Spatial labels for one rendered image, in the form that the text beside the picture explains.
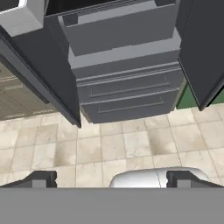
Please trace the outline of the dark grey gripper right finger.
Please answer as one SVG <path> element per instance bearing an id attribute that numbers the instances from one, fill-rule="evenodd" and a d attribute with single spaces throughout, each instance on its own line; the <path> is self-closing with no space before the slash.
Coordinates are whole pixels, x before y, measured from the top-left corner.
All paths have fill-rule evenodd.
<path id="1" fill-rule="evenodd" d="M 168 171 L 166 173 L 168 188 L 205 188 L 220 187 L 213 182 L 202 180 L 190 171 Z"/>

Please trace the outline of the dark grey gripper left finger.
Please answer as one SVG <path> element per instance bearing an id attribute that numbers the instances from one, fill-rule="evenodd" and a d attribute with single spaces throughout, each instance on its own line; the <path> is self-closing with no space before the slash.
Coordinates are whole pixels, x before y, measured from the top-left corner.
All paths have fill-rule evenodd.
<path id="1" fill-rule="evenodd" d="M 0 185 L 0 188 L 56 188 L 56 179 L 56 171 L 33 171 L 23 179 Z"/>

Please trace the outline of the grey fridge drawer front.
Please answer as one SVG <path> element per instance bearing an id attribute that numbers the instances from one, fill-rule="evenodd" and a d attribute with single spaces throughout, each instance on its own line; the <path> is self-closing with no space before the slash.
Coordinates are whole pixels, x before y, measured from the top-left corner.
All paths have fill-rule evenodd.
<path id="1" fill-rule="evenodd" d="M 77 86 L 80 103 L 115 99 L 132 94 L 179 88 L 184 75 L 179 66 L 134 73 Z"/>
<path id="2" fill-rule="evenodd" d="M 140 94 L 120 99 L 82 103 L 92 123 L 127 121 L 169 113 L 179 89 L 168 89 L 153 94 Z"/>

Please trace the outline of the dark grey fridge door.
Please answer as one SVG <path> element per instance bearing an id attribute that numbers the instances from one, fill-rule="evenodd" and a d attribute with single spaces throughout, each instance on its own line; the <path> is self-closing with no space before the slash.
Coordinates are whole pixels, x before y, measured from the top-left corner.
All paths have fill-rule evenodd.
<path id="1" fill-rule="evenodd" d="M 42 29 L 11 37 L 0 26 L 0 62 L 41 101 L 51 103 L 72 125 L 81 126 L 77 84 L 68 62 L 69 43 L 59 17 L 45 7 Z"/>
<path id="2" fill-rule="evenodd" d="M 224 88 L 224 0 L 180 0 L 178 62 L 199 110 Z"/>

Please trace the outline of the dark grey fridge body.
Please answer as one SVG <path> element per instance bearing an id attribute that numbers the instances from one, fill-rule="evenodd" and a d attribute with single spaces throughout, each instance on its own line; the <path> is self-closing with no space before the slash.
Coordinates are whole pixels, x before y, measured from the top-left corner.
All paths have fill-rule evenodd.
<path id="1" fill-rule="evenodd" d="M 91 11 L 105 5 L 113 5 L 122 2 L 136 0 L 58 0 L 54 4 L 50 13 L 58 17 L 71 13 Z M 162 5 L 166 0 L 157 0 L 157 4 Z M 76 56 L 69 45 L 68 62 L 72 68 L 73 75 L 77 81 L 77 86 L 81 83 L 95 81 L 105 81 L 129 74 L 138 74 L 169 67 L 180 67 L 178 56 L 180 52 L 181 37 L 176 28 L 171 38 L 157 40 L 140 45 L 127 45 L 104 52 L 95 52 Z M 185 78 L 178 88 L 178 95 L 171 111 L 179 97 L 179 90 L 184 84 Z M 145 95 L 153 93 L 137 93 L 135 95 Z M 80 103 L 80 111 L 85 118 L 91 122 Z"/>

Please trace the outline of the grey fridge inner shelf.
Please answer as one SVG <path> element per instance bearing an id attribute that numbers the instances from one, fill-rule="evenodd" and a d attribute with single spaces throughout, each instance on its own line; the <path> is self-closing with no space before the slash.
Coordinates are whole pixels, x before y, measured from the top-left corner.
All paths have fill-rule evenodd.
<path id="1" fill-rule="evenodd" d="M 136 0 L 59 17 L 76 56 L 169 39 L 179 10 L 178 0 Z"/>

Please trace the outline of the white rounded object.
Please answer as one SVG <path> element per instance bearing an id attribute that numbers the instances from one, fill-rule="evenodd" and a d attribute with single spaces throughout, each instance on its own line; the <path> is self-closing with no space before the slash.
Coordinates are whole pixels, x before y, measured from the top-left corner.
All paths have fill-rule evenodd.
<path id="1" fill-rule="evenodd" d="M 142 170 L 130 170 L 115 175 L 110 188 L 166 188 L 168 171 L 188 171 L 199 179 L 209 181 L 210 178 L 200 169 L 194 167 L 162 167 Z"/>

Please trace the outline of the green cabinet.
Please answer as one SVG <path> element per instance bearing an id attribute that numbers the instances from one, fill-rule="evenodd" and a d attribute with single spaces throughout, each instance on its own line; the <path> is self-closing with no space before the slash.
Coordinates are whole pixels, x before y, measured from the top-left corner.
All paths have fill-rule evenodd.
<path id="1" fill-rule="evenodd" d="M 224 103 L 224 89 L 216 96 L 213 100 L 213 104 Z M 183 91 L 178 99 L 176 104 L 176 109 L 188 109 L 194 108 L 197 106 L 195 99 L 193 98 L 193 94 L 188 84 L 185 84 Z"/>

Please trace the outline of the beige cupboard run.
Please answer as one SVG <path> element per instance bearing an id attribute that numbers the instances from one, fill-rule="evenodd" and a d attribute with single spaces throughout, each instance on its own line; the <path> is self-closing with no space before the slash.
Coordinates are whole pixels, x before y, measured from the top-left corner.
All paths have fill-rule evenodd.
<path id="1" fill-rule="evenodd" d="M 39 116 L 56 111 L 51 103 L 41 101 L 0 62 L 0 121 Z"/>

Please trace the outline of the light grey door bin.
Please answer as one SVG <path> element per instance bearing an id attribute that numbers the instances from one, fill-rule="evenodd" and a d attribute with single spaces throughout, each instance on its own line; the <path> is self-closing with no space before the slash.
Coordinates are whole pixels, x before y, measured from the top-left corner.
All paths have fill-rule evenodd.
<path id="1" fill-rule="evenodd" d="M 42 29 L 49 0 L 0 0 L 0 26 L 11 37 Z"/>

